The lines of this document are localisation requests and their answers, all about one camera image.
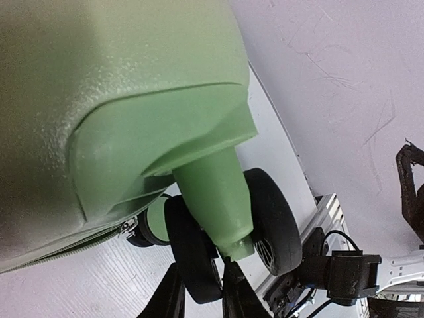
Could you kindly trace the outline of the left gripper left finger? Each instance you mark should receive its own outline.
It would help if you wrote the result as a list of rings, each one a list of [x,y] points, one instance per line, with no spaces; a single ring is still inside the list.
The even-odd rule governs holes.
[[[186,312],[186,288],[172,263],[156,288],[150,301],[138,318],[184,318]]]

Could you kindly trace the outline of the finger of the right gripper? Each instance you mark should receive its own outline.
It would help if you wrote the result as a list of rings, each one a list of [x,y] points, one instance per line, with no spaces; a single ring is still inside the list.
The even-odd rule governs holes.
[[[423,150],[407,141],[396,154],[401,187],[401,213],[413,232],[423,242],[423,185],[415,188],[414,165],[423,166]]]

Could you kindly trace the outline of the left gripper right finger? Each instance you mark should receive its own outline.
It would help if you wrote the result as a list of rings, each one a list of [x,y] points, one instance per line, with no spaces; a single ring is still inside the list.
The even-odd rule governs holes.
[[[237,262],[224,260],[223,317],[271,318]]]

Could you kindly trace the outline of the green hard-shell suitcase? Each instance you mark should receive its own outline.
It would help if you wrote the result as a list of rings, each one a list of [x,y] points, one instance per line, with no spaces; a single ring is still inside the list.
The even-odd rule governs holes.
[[[215,258],[279,276],[302,247],[257,134],[227,1],[1,2],[1,271],[121,236],[169,245],[198,303]]]

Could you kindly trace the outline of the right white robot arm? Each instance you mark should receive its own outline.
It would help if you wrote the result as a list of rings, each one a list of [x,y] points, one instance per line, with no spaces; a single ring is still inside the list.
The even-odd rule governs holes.
[[[422,239],[423,188],[415,187],[413,166],[423,165],[423,150],[408,142],[397,153],[396,164],[403,218]],[[316,317],[330,304],[350,307],[359,299],[373,298],[393,286],[422,282],[423,249],[393,258],[365,254],[357,246],[332,252],[322,249],[301,263],[297,276],[303,286],[327,292],[326,302],[310,313],[310,317]]]

